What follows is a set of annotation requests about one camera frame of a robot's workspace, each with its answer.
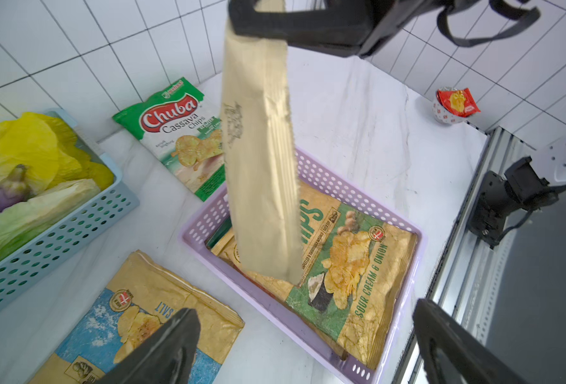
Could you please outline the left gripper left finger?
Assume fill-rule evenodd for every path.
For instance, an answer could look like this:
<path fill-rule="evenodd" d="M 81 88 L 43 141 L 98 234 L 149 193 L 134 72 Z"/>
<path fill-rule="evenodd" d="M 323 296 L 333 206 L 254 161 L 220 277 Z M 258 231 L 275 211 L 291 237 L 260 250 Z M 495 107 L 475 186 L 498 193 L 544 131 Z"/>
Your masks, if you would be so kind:
<path fill-rule="evenodd" d="M 99 382 L 189 382 L 200 331 L 198 312 L 190 308 L 179 310 Z"/>

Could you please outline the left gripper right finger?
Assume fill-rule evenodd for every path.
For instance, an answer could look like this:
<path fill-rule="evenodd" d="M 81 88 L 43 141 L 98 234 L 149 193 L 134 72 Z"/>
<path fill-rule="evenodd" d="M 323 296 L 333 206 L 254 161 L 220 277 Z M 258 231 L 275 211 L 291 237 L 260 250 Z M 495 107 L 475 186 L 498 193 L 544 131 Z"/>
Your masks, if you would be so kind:
<path fill-rule="evenodd" d="M 413 323 L 428 382 L 526 382 L 435 302 L 418 300 Z"/>

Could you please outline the beige red cassava chips bag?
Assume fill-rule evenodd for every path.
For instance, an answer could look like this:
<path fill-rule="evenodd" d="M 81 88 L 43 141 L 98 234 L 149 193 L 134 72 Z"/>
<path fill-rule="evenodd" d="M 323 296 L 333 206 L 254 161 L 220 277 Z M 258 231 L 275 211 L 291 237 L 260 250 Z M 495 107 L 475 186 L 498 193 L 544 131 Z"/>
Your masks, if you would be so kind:
<path fill-rule="evenodd" d="M 230 215 L 244 271 L 302 281 L 300 186 L 288 46 L 225 29 L 222 130 Z"/>

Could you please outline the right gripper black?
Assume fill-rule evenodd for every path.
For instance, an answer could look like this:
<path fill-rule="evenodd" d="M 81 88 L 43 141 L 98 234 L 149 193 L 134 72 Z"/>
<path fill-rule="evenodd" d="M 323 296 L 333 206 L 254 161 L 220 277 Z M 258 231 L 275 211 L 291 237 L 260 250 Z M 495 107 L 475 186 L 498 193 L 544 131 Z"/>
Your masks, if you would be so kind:
<path fill-rule="evenodd" d="M 454 1 L 326 1 L 310 11 L 259 11 L 264 1 L 231 1 L 236 35 L 282 40 L 288 45 L 342 58 L 369 57 L 415 17 L 450 10 Z"/>

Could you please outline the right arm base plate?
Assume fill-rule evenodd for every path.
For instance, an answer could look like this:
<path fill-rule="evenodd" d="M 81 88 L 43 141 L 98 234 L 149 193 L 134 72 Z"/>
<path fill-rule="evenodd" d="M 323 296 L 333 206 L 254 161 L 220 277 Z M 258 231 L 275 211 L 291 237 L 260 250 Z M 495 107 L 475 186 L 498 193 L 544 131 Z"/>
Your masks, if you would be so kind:
<path fill-rule="evenodd" d="M 522 207 L 508 180 L 487 171 L 471 209 L 467 228 L 493 249 L 504 237 L 507 217 Z"/>

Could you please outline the sour cream onion chips bag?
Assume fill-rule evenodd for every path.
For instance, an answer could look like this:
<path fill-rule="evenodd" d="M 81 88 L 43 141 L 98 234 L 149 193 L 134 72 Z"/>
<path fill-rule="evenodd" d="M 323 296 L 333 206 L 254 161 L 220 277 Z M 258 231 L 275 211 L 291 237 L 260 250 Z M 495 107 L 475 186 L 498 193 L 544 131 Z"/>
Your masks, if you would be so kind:
<path fill-rule="evenodd" d="M 306 183 L 300 197 L 302 284 L 241 273 L 299 315 L 339 355 L 352 355 L 374 370 L 417 235 Z"/>

